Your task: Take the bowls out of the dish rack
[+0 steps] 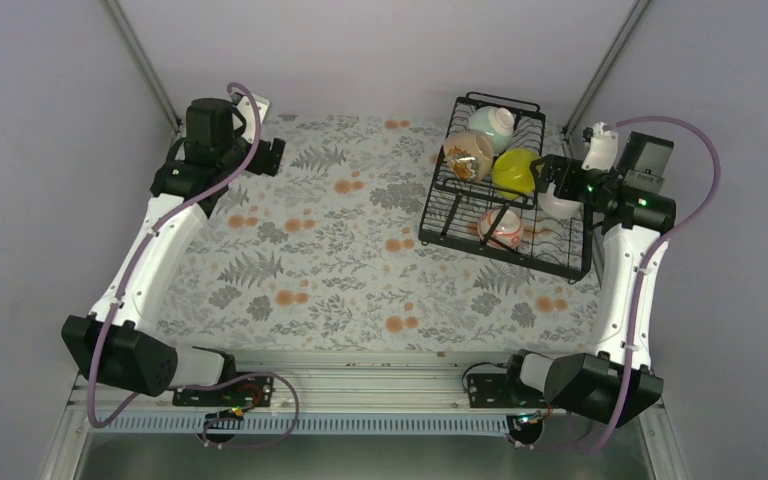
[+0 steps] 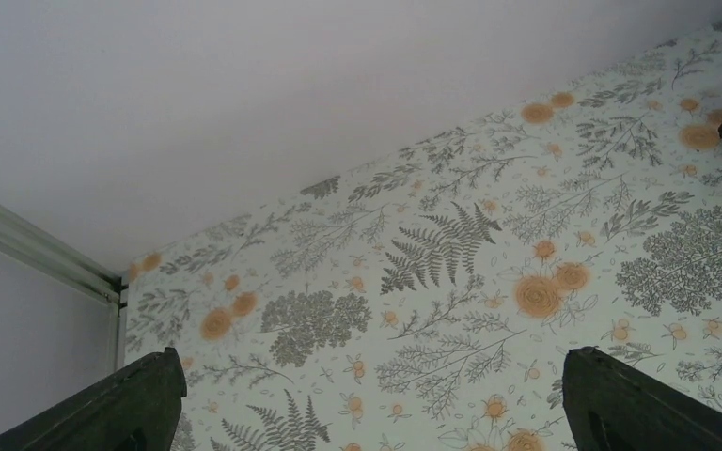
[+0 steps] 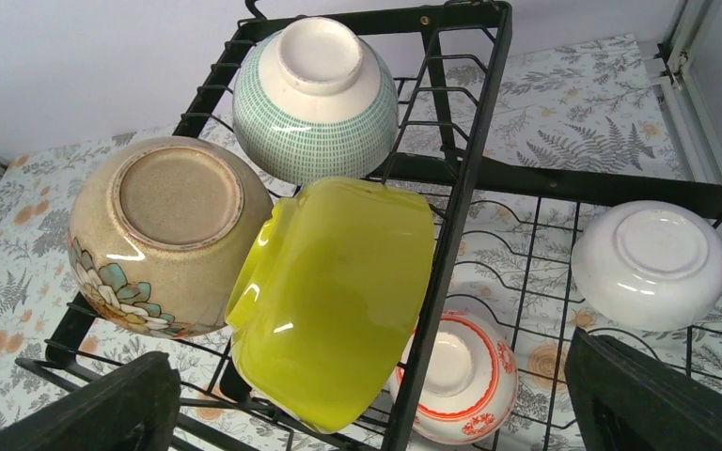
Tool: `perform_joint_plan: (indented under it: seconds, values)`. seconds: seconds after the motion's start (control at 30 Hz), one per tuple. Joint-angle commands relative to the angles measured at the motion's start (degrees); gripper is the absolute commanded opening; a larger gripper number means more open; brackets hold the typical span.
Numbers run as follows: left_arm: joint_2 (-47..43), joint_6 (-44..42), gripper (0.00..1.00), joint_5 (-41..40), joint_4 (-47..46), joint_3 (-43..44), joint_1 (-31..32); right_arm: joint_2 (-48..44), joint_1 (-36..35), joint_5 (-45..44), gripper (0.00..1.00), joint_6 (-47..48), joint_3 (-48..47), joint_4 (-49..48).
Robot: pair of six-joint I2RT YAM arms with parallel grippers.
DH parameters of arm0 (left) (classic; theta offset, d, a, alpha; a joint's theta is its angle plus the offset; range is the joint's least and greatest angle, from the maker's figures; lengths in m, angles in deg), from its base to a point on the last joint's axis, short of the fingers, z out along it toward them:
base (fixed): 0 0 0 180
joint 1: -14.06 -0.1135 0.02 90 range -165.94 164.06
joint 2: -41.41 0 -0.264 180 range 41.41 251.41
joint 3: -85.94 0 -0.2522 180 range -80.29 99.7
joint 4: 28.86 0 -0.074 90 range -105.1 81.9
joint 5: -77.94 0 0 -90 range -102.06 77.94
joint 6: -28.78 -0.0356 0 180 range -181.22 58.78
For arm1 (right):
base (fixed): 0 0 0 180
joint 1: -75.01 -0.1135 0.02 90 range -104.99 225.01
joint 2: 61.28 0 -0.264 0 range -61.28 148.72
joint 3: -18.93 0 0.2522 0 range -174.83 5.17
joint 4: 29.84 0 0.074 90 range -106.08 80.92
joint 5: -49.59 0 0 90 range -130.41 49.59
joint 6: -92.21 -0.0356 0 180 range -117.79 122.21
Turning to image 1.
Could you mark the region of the yellow-green bowl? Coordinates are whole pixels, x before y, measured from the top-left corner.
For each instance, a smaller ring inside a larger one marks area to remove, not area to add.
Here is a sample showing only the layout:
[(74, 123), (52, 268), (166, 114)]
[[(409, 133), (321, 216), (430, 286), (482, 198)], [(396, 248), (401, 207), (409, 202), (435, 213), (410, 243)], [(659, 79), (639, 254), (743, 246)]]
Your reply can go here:
[(531, 194), (535, 180), (530, 167), (539, 158), (538, 153), (528, 148), (513, 148), (502, 153), (491, 171), (496, 193), (506, 200)]

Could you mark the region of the pale green bowl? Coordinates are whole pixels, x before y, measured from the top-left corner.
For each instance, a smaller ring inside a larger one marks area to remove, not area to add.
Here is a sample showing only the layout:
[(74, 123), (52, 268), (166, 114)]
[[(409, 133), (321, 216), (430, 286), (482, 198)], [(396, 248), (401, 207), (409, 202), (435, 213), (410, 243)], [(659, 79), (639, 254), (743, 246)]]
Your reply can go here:
[(504, 107), (485, 106), (471, 114), (467, 125), (469, 130), (487, 136), (498, 156), (510, 145), (516, 120), (512, 112)]

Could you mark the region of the beige patterned bowl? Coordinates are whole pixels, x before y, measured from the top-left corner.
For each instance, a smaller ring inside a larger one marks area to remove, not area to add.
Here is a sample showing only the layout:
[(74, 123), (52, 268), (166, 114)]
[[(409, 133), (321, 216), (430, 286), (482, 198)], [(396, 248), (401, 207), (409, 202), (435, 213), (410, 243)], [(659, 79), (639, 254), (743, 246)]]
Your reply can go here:
[(443, 155), (457, 179), (480, 182), (492, 168), (495, 150), (487, 135), (467, 130), (445, 139)]

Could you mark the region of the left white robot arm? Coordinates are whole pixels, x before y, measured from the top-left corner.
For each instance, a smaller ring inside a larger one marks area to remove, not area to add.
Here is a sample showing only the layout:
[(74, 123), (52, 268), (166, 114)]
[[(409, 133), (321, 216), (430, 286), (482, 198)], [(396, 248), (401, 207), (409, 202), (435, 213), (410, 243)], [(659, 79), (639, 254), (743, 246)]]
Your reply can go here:
[(71, 315), (62, 327), (84, 378), (152, 397), (198, 385), (215, 405), (236, 396), (229, 355), (172, 346), (160, 334), (161, 309), (190, 243), (228, 190), (226, 178), (240, 165), (276, 175), (285, 143), (265, 140), (254, 123), (269, 108), (269, 100), (240, 93), (191, 102), (184, 134), (155, 173), (139, 233), (114, 280), (88, 314)]

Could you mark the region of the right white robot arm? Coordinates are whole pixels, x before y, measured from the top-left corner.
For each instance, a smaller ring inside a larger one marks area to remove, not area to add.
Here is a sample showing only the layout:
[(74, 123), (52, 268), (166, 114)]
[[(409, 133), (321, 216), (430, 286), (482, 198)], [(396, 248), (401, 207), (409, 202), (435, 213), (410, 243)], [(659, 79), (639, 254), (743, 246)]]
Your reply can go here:
[(588, 419), (620, 427), (655, 404), (664, 381), (653, 374), (648, 325), (665, 235), (675, 224), (674, 200), (658, 195), (657, 177), (637, 185), (638, 161), (662, 170), (670, 142), (633, 135), (618, 151), (606, 127), (587, 131), (583, 160), (547, 155), (533, 162), (541, 210), (558, 219), (575, 207), (603, 217), (605, 266), (595, 321), (583, 352), (550, 358), (527, 350), (511, 357), (501, 384), (504, 399), (525, 407), (535, 398)]

